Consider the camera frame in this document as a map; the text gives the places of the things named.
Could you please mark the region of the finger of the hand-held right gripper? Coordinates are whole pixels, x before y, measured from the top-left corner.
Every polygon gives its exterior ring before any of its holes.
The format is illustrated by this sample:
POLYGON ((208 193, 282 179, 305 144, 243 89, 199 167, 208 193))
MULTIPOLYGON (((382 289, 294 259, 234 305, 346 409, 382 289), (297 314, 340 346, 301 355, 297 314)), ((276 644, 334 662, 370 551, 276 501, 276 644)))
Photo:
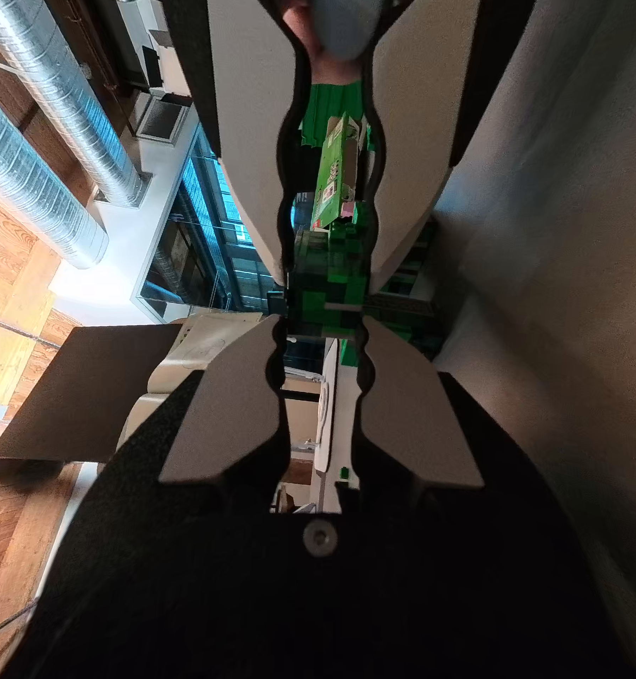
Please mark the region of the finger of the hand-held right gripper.
POLYGON ((278 169, 282 125, 294 98, 295 50, 259 1, 208 1, 220 132, 218 159, 264 266, 285 283, 278 169))
POLYGON ((373 197, 371 283, 385 283, 449 177, 479 1, 413 1, 373 51, 372 96, 384 161, 373 197))

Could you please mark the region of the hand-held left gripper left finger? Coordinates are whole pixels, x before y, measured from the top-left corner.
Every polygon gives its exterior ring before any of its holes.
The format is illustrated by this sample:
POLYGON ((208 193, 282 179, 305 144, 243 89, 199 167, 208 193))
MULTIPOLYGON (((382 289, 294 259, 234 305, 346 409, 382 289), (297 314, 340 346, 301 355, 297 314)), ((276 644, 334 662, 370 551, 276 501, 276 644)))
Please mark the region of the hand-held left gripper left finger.
POLYGON ((209 363, 162 467, 162 484, 280 481, 288 468, 286 347, 285 318, 272 314, 209 363))

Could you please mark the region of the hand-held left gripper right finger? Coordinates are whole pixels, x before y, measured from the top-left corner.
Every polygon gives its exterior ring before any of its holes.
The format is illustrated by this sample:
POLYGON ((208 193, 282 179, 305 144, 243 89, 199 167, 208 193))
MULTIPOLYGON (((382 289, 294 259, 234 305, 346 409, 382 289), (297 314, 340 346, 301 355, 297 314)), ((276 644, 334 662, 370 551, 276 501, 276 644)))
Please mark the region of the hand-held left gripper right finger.
POLYGON ((352 465, 361 489, 406 470, 425 486, 485 486, 435 366, 379 320, 358 332, 352 465))

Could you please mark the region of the large green lego assembly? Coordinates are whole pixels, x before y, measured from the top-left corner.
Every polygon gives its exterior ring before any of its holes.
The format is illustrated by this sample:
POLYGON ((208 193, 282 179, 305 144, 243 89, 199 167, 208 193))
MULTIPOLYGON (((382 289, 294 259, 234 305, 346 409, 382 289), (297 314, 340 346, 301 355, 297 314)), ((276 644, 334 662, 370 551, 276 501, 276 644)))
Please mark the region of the large green lego assembly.
POLYGON ((303 337, 338 339, 339 363, 357 367, 356 327, 362 316, 369 316, 433 359, 444 342, 443 330, 431 303, 413 299, 412 289, 437 224, 424 225, 402 264, 377 293, 369 292, 366 273, 371 226, 372 211, 358 201, 350 217, 296 235, 295 267, 285 296, 288 329, 303 337))

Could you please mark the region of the green cardboard lego box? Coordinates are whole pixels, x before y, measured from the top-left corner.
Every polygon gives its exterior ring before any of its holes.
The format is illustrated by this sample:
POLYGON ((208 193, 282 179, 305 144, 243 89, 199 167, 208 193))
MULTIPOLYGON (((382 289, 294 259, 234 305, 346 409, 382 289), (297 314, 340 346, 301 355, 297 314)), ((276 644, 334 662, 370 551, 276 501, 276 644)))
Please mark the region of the green cardboard lego box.
POLYGON ((329 120, 314 194, 312 231, 327 232, 334 222, 347 220, 339 218, 343 202, 353 201, 356 207, 358 168, 370 129, 365 117, 356 122, 344 114, 329 120))

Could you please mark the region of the person's right hand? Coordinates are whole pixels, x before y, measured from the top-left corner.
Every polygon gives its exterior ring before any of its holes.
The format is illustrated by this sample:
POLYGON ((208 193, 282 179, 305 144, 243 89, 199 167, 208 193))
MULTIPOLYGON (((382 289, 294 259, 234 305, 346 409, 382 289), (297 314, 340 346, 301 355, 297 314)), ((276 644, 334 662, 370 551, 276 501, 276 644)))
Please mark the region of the person's right hand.
POLYGON ((362 79, 362 56, 350 60, 340 58, 321 43, 311 1, 280 1, 279 11, 288 28, 305 47, 312 70, 312 84, 346 86, 362 79))

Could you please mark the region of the green ribbed plastic box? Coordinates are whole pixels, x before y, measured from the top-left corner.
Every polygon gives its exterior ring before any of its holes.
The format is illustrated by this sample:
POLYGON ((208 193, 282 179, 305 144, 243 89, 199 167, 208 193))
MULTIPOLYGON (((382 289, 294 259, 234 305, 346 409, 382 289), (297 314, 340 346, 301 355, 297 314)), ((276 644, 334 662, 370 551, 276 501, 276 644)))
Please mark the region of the green ribbed plastic box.
POLYGON ((300 128, 302 145, 322 148, 328 134, 329 120, 332 117, 340 119, 344 114, 347 114, 356 122, 362 120, 364 109, 361 80, 345 86, 326 83, 313 84, 300 128))

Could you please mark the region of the open instruction booklet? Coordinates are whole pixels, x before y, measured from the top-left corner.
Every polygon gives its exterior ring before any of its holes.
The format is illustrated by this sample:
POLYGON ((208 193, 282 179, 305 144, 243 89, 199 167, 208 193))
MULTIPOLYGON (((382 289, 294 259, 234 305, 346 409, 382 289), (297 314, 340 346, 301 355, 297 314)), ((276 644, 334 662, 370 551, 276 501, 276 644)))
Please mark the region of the open instruction booklet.
POLYGON ((170 351, 147 381, 144 395, 132 407, 116 450, 194 371, 203 371, 227 346, 265 319, 261 312, 211 310, 184 319, 170 351))

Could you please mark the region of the white ceiling air unit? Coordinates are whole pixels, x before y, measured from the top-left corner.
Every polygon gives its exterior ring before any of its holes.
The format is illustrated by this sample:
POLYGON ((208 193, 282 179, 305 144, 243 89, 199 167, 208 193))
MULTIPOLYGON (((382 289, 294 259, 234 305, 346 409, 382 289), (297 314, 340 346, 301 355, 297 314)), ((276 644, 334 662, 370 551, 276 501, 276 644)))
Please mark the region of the white ceiling air unit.
POLYGON ((192 105, 161 1, 117 1, 144 76, 130 121, 137 139, 174 146, 192 105))

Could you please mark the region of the white flat pad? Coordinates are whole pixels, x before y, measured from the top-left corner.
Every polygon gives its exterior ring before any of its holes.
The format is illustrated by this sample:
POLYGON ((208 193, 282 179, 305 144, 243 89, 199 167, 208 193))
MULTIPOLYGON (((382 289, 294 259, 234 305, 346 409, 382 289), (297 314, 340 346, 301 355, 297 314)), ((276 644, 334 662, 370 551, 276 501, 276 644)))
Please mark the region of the white flat pad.
POLYGON ((314 452, 314 468, 321 474, 326 474, 330 462, 331 434, 336 405, 339 349, 338 339, 328 338, 326 340, 321 392, 319 397, 319 420, 314 452))

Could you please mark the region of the large glass window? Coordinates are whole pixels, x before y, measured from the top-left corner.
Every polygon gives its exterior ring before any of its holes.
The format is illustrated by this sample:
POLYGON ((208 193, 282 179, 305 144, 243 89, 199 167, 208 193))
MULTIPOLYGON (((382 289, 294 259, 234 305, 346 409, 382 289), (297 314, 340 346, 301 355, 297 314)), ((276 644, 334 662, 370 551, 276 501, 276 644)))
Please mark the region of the large glass window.
POLYGON ((135 295, 153 321, 166 324, 202 309, 269 314, 268 293, 280 288, 200 124, 153 241, 135 295))

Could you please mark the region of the brown board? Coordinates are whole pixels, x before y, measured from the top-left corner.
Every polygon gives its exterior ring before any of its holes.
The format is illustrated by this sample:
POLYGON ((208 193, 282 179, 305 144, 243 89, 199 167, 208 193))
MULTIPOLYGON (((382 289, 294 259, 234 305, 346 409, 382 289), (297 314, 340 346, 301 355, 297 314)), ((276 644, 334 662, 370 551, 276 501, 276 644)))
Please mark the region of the brown board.
POLYGON ((107 463, 180 324, 77 327, 0 436, 0 458, 107 463))

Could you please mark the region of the silver ventilation duct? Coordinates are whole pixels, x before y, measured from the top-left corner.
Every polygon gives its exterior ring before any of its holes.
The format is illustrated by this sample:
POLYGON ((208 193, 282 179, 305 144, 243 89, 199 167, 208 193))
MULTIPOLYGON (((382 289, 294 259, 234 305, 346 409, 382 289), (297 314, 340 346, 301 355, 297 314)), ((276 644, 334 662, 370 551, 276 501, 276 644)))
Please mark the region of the silver ventilation duct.
POLYGON ((0 51, 106 202, 139 208, 147 183, 45 1, 0 1, 0 51))
POLYGON ((0 108, 0 206, 77 269, 96 266, 109 238, 0 108))

